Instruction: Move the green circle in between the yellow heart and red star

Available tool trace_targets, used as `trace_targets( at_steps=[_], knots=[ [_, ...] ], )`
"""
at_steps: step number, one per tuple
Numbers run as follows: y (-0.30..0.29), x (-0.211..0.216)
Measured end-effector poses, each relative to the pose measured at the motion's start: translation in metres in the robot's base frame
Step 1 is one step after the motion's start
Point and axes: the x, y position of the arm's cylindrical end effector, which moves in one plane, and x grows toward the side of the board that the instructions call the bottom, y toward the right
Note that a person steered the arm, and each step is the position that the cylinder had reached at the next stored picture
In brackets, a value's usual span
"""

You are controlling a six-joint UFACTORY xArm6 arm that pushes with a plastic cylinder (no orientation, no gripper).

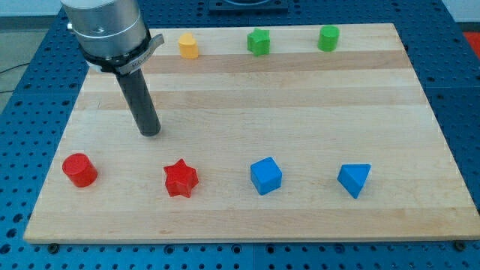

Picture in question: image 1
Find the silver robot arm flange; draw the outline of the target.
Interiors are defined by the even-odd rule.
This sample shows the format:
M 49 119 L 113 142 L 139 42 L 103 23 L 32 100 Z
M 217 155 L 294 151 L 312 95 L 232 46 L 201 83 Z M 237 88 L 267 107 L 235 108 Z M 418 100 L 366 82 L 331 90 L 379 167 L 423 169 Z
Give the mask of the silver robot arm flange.
M 89 65 L 125 76 L 137 71 L 164 43 L 151 36 L 137 0 L 61 0 Z

